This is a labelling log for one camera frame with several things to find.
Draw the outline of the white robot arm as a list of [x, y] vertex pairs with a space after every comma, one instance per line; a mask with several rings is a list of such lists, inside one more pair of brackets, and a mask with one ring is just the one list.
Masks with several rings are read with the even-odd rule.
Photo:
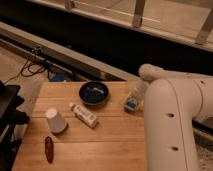
[[213, 115], [213, 76], [139, 68], [139, 79], [124, 103], [143, 108], [148, 171], [199, 171], [192, 119]]

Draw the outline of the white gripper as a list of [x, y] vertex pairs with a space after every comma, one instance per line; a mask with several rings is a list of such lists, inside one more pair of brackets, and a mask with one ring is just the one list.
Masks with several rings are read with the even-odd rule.
[[132, 95], [129, 94], [125, 100], [125, 107], [134, 107], [134, 100], [135, 98], [137, 101], [142, 100], [144, 98], [144, 94], [146, 89], [148, 88], [149, 84], [145, 81], [139, 80], [132, 90]]

